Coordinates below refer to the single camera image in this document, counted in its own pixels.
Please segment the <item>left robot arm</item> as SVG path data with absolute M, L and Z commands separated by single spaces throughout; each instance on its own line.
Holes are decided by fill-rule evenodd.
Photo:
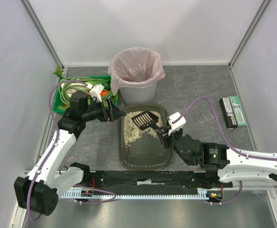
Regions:
M 62 160 L 75 144 L 89 121 L 113 122 L 126 114 L 108 98 L 106 102 L 88 101 L 85 92 L 75 92 L 70 106 L 58 121 L 54 137 L 35 167 L 26 177 L 17 177 L 14 190 L 18 206 L 40 215 L 49 216 L 58 199 L 74 185 L 89 181 L 90 167 L 73 163 L 63 174 L 56 176 Z

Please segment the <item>black slotted litter scoop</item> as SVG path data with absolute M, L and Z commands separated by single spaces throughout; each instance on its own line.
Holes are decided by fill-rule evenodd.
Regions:
M 160 127 L 157 125 L 159 117 L 150 111 L 143 111 L 132 117 L 131 120 L 142 131 L 147 128 L 152 128 L 155 131 L 157 127 Z

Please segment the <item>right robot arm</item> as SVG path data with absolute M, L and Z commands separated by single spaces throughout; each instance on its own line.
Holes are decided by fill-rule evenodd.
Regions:
M 201 142 L 179 129 L 156 127 L 161 144 L 171 148 L 188 165 L 205 170 L 203 183 L 212 181 L 274 181 L 277 184 L 277 152 L 265 153 L 231 148 L 225 144 Z

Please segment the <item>dark translucent litter box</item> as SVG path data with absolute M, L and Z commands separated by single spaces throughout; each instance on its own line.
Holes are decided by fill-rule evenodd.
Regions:
M 165 108 L 156 103 L 141 103 L 126 106 L 123 111 L 151 111 L 159 117 L 158 126 L 166 126 L 167 112 Z M 143 136 L 137 142 L 132 142 L 126 148 L 124 143 L 124 117 L 120 120 L 118 136 L 119 136 L 119 160 L 121 165 L 132 171 L 151 171 L 163 169 L 169 166 L 173 159 L 171 149 L 165 149 L 159 138 L 152 136 Z

